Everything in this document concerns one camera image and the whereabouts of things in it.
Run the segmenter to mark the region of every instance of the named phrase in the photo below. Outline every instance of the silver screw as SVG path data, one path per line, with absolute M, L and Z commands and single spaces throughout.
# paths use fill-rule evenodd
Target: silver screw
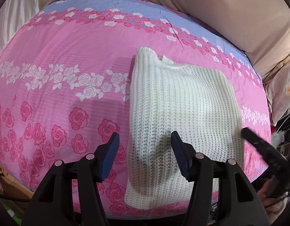
M 235 165 L 236 164 L 236 161 L 234 159 L 228 159 L 227 162 L 230 164 L 230 165 Z
M 203 158 L 204 158 L 204 154 L 203 154 L 203 153 L 196 153 L 196 154 L 195 154 L 195 157 L 196 157 L 197 159 L 203 159 Z
M 87 154 L 87 159 L 88 160 L 92 160 L 95 158 L 95 155 L 94 154 Z
M 62 164 L 62 160 L 55 161 L 54 165 L 59 167 Z

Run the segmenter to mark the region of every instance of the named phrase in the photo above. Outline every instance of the bed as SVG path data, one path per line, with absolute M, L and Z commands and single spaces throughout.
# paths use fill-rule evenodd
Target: bed
M 218 69 L 234 88 L 243 127 L 270 142 L 262 80 L 246 55 L 198 20 L 146 0 L 59 0 L 25 23 L 0 53 L 0 164 L 35 191 L 49 167 L 72 162 L 120 134 L 108 178 L 98 184 L 108 218 L 184 213 L 188 201 L 140 210 L 124 202 L 129 94 L 140 46 L 177 63 Z M 250 181 L 267 165 L 245 143 Z M 80 210 L 73 180 L 74 209 Z M 213 193 L 213 202 L 218 193 Z

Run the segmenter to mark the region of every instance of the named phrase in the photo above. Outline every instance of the ribbed knit fabric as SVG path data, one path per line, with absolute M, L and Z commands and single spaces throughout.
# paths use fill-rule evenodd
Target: ribbed knit fabric
M 170 144 L 174 130 L 211 160 L 234 158 L 243 167 L 241 116 L 222 72 L 175 64 L 165 56 L 159 60 L 141 47 L 130 92 L 128 205 L 151 209 L 190 199 L 193 183 L 181 175 Z

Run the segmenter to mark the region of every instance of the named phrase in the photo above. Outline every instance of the floral bedsheet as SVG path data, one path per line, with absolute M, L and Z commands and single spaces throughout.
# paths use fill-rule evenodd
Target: floral bedsheet
M 178 63 L 222 71 L 233 85 L 243 126 L 270 141 L 260 76 L 243 52 L 199 21 L 144 0 L 61 0 L 26 23 L 0 54 L 0 164 L 36 190 L 56 160 L 77 161 L 117 132 L 113 168 L 98 184 L 107 217 L 184 213 L 188 201 L 151 210 L 124 202 L 130 78 L 140 46 Z M 248 143 L 244 166 L 251 181 L 267 168 Z M 72 186 L 79 211 L 76 180 Z

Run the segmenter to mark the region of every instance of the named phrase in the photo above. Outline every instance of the green object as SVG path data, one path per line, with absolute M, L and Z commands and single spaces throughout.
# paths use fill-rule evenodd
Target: green object
M 2 205 L 4 206 L 4 208 L 6 209 L 6 211 L 9 213 L 9 215 L 14 219 L 14 221 L 18 224 L 21 225 L 21 221 L 22 218 L 19 214 L 17 214 L 16 212 L 14 212 L 11 207 L 12 207 L 12 203 L 11 201 L 7 201 L 4 199 L 0 199 L 0 202 L 2 203 Z

